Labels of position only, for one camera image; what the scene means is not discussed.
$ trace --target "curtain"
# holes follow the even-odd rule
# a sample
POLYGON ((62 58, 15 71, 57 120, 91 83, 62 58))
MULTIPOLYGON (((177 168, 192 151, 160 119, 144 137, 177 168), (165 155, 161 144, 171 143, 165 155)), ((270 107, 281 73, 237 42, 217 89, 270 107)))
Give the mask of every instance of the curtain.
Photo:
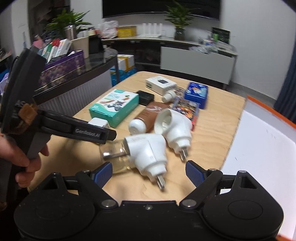
POLYGON ((296 124, 296 41, 290 67, 274 109, 296 124))

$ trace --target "blue gripper pad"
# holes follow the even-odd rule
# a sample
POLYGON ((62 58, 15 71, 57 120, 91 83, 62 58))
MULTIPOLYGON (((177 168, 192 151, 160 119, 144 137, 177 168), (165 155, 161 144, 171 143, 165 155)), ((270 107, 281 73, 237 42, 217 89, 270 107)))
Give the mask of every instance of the blue gripper pad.
POLYGON ((186 162, 186 176, 188 176, 188 178, 194 184, 194 186, 198 187, 205 180, 205 178, 203 173, 200 170, 198 170, 191 162, 192 161, 186 162))
POLYGON ((109 162, 107 165, 98 170, 94 175, 94 182, 102 188, 112 177, 112 164, 109 162))

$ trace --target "yellow box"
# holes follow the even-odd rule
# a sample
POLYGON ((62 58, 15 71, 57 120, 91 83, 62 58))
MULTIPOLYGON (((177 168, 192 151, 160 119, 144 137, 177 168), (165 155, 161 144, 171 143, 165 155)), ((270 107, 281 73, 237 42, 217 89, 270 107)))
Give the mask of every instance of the yellow box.
POLYGON ((117 29, 117 36, 119 38, 133 37, 136 35, 137 35, 137 26, 118 27, 117 29))

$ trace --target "metal canister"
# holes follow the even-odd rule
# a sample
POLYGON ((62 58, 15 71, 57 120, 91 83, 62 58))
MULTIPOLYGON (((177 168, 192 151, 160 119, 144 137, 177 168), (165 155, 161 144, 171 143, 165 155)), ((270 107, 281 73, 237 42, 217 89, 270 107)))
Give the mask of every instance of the metal canister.
POLYGON ((69 25, 65 27, 66 38, 69 40, 74 40, 77 38, 76 27, 74 25, 69 25))

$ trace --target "white plug-in air freshener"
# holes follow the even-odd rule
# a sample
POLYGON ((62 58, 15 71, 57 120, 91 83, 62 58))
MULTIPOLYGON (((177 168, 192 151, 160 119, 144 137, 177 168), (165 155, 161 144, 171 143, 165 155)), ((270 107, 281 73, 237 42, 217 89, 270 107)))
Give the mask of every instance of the white plug-in air freshener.
POLYGON ((166 173, 166 142, 162 135, 139 134, 122 140, 108 142, 100 146, 101 159, 109 161, 113 173, 136 167, 141 175, 156 180, 159 188, 164 189, 163 175, 166 173))
POLYGON ((191 128, 192 123, 186 116, 171 109, 159 112, 154 123, 155 133, 164 136, 169 147, 181 155, 182 161, 186 161, 188 156, 187 149, 192 138, 191 128))

